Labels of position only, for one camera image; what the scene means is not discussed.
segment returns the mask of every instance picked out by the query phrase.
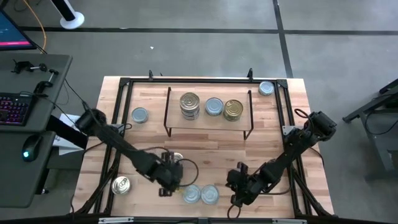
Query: computer screen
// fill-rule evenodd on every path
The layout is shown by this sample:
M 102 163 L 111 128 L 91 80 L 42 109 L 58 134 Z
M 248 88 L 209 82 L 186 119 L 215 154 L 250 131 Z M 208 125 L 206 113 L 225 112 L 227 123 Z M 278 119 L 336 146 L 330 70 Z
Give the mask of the computer screen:
M 36 49 L 32 41 L 0 10 L 0 50 Z

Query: white paper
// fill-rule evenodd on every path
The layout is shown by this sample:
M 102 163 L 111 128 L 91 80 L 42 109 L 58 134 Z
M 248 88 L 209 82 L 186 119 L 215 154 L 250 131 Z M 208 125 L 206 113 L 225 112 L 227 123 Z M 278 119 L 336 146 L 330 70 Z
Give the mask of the white paper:
M 66 125 L 69 127 L 73 127 L 75 130 L 78 131 L 78 129 L 75 127 L 75 124 L 71 122 L 68 117 L 73 121 L 76 122 L 80 116 L 77 115 L 71 115 L 71 114 L 61 114 L 60 121 L 64 122 Z M 54 142 L 52 144 L 53 146 L 58 146 L 60 148 L 59 150 L 59 155 L 65 155 L 71 152 L 77 152 L 80 150 L 83 150 L 82 148 L 74 145 L 72 142 L 65 140 L 64 138 L 61 138 L 60 136 L 56 136 L 54 139 Z

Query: black pole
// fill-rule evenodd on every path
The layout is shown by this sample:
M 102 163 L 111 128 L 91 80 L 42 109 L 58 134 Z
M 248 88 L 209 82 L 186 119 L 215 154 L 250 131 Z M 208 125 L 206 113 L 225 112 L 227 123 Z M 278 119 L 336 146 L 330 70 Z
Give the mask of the black pole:
M 67 0 L 51 0 L 51 1 L 66 21 L 72 21 L 76 19 L 75 12 L 72 9 L 72 7 L 70 7 L 70 4 L 69 2 L 67 2 Z

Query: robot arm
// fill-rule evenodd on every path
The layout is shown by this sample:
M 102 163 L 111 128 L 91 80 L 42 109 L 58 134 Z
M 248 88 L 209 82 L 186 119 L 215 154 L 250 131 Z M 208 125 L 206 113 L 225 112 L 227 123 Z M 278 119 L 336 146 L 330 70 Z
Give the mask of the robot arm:
M 318 141 L 327 141 L 336 131 L 334 123 L 321 111 L 311 113 L 303 129 L 294 128 L 284 138 L 285 152 L 277 159 L 265 162 L 251 175 L 248 174 L 247 165 L 238 163 L 240 170 L 228 172 L 226 186 L 235 192 L 231 203 L 239 208 L 243 204 L 250 205 L 259 194 L 270 192 L 279 182 L 285 168 L 309 147 Z
M 96 109 L 87 109 L 76 122 L 76 127 L 87 136 L 97 136 L 105 144 L 114 147 L 129 158 L 137 172 L 151 182 L 155 180 L 163 187 L 159 196 L 171 196 L 182 178 L 182 165 L 174 163 L 172 152 L 159 158 L 153 153 L 140 151 L 125 141 L 113 127 L 106 125 L 105 114 Z

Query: desk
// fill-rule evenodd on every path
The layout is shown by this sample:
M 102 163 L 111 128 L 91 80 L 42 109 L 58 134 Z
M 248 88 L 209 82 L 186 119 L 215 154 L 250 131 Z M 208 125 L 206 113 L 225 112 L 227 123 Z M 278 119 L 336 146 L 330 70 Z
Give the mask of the desk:
M 120 77 L 105 77 L 97 108 L 103 111 L 108 120 L 112 118 L 118 92 Z M 288 79 L 290 99 L 293 108 L 300 108 L 310 112 L 307 94 L 302 79 Z M 252 90 L 254 130 L 246 141 L 242 133 L 217 130 L 173 129 L 169 138 L 163 127 L 165 99 L 167 88 L 186 89 L 187 91 L 206 91 L 209 88 L 219 88 L 222 92 L 247 93 Z M 146 216 L 146 217 L 226 217 L 230 206 L 229 198 L 233 193 L 224 187 L 227 172 L 236 167 L 239 161 L 249 166 L 249 173 L 254 172 L 263 162 L 276 158 L 282 151 L 282 139 L 279 127 L 278 113 L 274 96 L 261 96 L 257 92 L 258 84 L 216 84 L 216 83 L 135 83 L 129 108 L 128 123 L 132 129 L 126 131 L 125 140 L 140 149 L 152 146 L 163 146 L 171 151 L 180 152 L 184 157 L 194 160 L 200 174 L 196 184 L 200 187 L 215 184 L 220 191 L 217 205 L 205 205 L 202 201 L 186 204 L 181 193 L 172 197 L 158 197 L 158 184 L 152 184 L 136 173 L 131 162 L 124 156 L 121 158 L 119 175 L 125 175 L 132 182 L 132 189 L 127 195 L 116 195 L 114 198 L 112 215 L 114 216 Z M 144 107 L 149 111 L 149 120 L 145 124 L 132 122 L 131 111 L 136 107 Z M 118 123 L 121 122 L 124 108 L 122 100 L 119 110 Z M 303 125 L 305 119 L 294 116 L 296 125 Z M 99 143 L 95 138 L 88 142 L 88 147 Z M 93 193 L 98 185 L 104 152 L 106 146 L 94 148 L 85 154 L 81 167 L 73 204 L 79 209 Z M 312 151 L 302 154 L 303 166 L 308 188 L 324 208 L 333 213 L 325 172 L 322 161 Z M 187 164 L 184 167 L 182 183 L 193 178 L 195 170 Z M 272 192 L 280 192 L 288 187 L 285 173 L 280 184 Z M 108 196 L 105 189 L 102 200 L 104 208 Z M 300 208 L 303 211 L 302 194 L 298 189 Z M 241 217 L 293 217 L 292 200 L 290 194 L 278 196 L 259 196 L 249 206 L 242 208 Z
M 49 72 L 39 70 L 32 73 L 28 71 L 22 71 L 20 74 L 11 73 L 14 68 L 13 59 L 17 62 L 29 61 L 33 65 L 44 63 L 48 69 L 58 71 L 59 75 L 52 79 L 53 87 L 46 88 L 43 92 L 48 95 L 48 100 L 57 101 L 72 62 L 71 56 L 1 53 L 0 92 L 33 92 L 38 82 L 47 81 L 51 76 Z M 0 126 L 0 207 L 26 208 L 32 202 L 34 194 L 41 193 L 48 174 L 46 166 L 55 133 L 59 136 L 77 136 L 81 144 L 86 146 L 86 136 L 65 124 L 60 124 L 60 121 L 51 115 L 54 105 L 48 100 L 37 99 L 25 126 Z M 44 137 L 40 143 L 39 155 L 33 162 L 24 162 L 22 146 L 34 133 L 41 133 Z

